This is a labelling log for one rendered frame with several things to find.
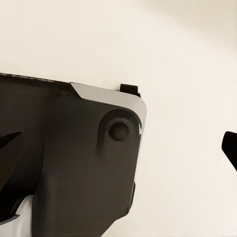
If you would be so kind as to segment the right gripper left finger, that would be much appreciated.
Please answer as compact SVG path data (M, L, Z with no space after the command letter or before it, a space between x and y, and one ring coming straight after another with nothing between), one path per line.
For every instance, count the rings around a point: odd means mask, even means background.
M0 137L0 191L26 150L21 131Z

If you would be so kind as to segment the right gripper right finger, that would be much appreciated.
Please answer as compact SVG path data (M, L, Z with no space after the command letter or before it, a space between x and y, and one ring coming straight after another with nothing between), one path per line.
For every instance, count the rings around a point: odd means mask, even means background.
M226 131L221 148L237 171L237 133Z

